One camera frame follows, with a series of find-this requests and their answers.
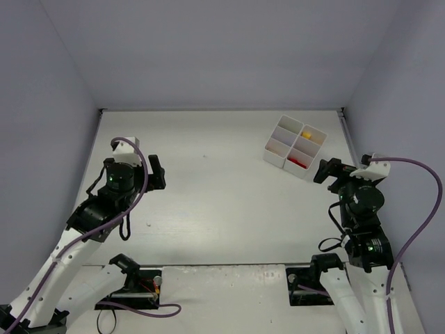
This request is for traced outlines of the red lego brick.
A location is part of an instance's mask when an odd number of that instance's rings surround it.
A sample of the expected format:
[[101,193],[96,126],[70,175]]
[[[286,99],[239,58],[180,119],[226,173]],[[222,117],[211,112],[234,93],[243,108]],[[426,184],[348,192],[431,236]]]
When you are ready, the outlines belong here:
[[287,160],[303,169],[307,169],[307,166],[296,158],[288,157]]

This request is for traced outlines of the yellow long lego plate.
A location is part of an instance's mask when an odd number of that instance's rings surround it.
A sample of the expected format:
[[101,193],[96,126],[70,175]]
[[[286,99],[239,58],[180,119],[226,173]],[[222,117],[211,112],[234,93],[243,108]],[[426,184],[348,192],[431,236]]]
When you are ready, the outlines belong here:
[[301,137],[303,137],[303,138],[305,138],[307,140],[310,140],[312,138],[312,136],[313,136],[313,134],[311,132],[307,132],[307,131],[301,132],[300,135],[301,135]]

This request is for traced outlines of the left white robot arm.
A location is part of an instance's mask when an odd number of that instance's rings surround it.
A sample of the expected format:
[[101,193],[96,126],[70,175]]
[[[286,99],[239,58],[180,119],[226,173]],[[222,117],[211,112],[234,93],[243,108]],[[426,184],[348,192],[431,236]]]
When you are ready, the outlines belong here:
[[86,310],[139,278],[139,265],[126,255],[112,258],[89,283],[68,291],[84,262],[115,229],[130,228],[129,215],[148,191],[165,188],[157,155],[139,151],[105,159],[99,174],[105,185],[72,213],[55,249],[26,289],[1,306],[5,333],[65,333]]

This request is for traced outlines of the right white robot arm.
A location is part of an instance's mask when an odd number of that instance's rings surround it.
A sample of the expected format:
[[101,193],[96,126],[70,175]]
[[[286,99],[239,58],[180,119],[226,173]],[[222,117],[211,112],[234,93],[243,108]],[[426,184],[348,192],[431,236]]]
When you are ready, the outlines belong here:
[[328,177],[335,181],[327,188],[339,199],[336,222],[341,233],[339,247],[348,256],[349,269],[335,253],[315,255],[310,268],[332,300],[347,333],[403,333],[401,316],[388,282],[395,263],[378,211],[385,203],[379,184],[389,174],[389,166],[370,163],[359,169],[340,159],[321,160],[314,182]]

